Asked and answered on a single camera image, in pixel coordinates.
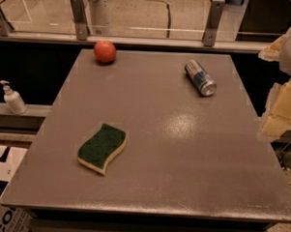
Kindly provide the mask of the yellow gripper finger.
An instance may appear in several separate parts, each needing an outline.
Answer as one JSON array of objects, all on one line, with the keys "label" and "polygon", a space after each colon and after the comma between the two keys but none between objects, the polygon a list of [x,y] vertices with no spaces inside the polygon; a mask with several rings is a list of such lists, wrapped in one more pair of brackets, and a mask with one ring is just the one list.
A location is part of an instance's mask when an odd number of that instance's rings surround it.
[{"label": "yellow gripper finger", "polygon": [[258,53],[258,57],[268,62],[278,62],[283,40],[284,36],[277,38],[272,44],[269,44],[260,53]]},{"label": "yellow gripper finger", "polygon": [[269,137],[281,137],[291,127],[291,78],[273,85],[265,107],[260,131]]}]

